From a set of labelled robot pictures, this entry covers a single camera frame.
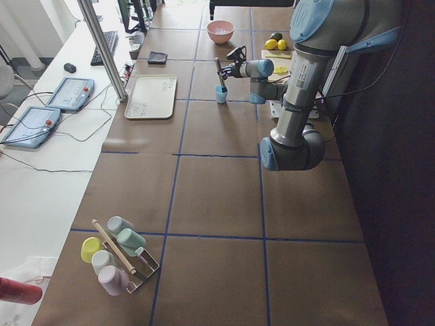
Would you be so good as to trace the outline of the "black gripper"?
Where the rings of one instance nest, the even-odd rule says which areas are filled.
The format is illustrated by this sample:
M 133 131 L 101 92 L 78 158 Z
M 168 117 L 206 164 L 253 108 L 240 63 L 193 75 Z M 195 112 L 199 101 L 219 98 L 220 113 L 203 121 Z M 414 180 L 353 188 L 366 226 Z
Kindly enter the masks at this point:
M 229 77 L 240 78 L 240 64 L 237 62 L 232 62 L 229 65 L 223 67 L 222 70 L 219 70 L 218 74 L 221 75 L 224 79 L 228 79 Z

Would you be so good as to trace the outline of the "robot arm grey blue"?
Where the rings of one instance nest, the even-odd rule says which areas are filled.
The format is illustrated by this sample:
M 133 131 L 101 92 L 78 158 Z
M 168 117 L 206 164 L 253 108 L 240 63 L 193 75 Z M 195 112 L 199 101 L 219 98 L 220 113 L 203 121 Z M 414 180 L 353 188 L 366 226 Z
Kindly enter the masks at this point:
M 268 82 L 269 59 L 248 61 L 241 48 L 227 55 L 231 64 L 219 69 L 220 79 L 250 79 L 250 102 L 280 100 L 277 126 L 261 140 L 262 164 L 268 170 L 309 170 L 325 152 L 324 140 L 309 123 L 309 114 L 326 70 L 340 47 L 367 53 L 393 45 L 400 32 L 401 1 L 300 1 L 290 23 L 294 42 L 290 78 Z

